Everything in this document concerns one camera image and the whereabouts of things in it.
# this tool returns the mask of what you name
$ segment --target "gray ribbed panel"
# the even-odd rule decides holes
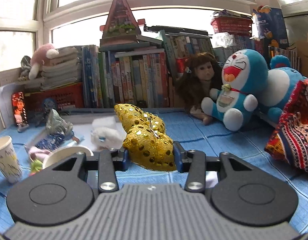
[[[288,223],[267,228],[237,225],[221,217],[204,195],[185,192],[179,184],[125,184],[101,194],[80,218],[57,227],[16,223],[11,240],[291,240]]]

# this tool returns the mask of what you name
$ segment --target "blue table mat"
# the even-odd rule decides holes
[[[289,183],[297,192],[299,204],[290,221],[290,225],[300,233],[308,232],[308,175],[290,167],[288,164],[276,161],[264,152],[273,128],[257,117],[240,131],[232,132],[224,125],[215,121],[208,126],[182,111],[159,113],[166,124],[166,133],[181,143],[184,149],[202,150],[207,156],[218,156],[220,152],[231,152],[245,161],[259,167],[273,176]],[[24,133],[18,133],[16,127],[11,127],[0,133],[0,136],[9,135],[23,169],[23,178],[30,173],[28,157],[24,144],[29,142],[43,127],[30,128]],[[116,172],[119,186],[125,183],[180,183],[185,184],[187,174],[173,172],[148,171],[136,164],[131,164],[126,172]],[[6,207],[6,195],[11,185],[0,172],[0,232],[6,231],[13,220]]]

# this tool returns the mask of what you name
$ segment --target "brown hair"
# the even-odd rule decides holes
[[[188,112],[195,106],[200,108],[201,101],[206,96],[203,86],[195,75],[195,68],[210,62],[214,70],[214,76],[211,80],[211,88],[221,89],[222,86],[222,68],[215,57],[210,53],[197,53],[190,55],[186,61],[186,67],[190,73],[184,72],[182,77],[175,84],[176,93],[184,100],[185,110]]]

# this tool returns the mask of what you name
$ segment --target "blue plush toy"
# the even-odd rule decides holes
[[[308,79],[292,69],[289,59],[283,55],[274,56],[270,68],[267,86],[256,97],[260,111],[267,114],[270,121],[278,123],[296,84],[300,80],[308,83]]]
[[[211,89],[201,108],[207,115],[223,121],[232,131],[239,130],[251,118],[258,102],[254,94],[267,85],[268,68],[264,57],[255,50],[243,49],[231,55],[222,70],[222,91]]]

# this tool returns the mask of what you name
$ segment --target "pink stuffed animal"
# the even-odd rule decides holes
[[[44,44],[39,47],[33,54],[31,59],[31,70],[28,74],[30,80],[35,79],[42,65],[49,66],[49,61],[58,56],[58,50],[51,43]]]

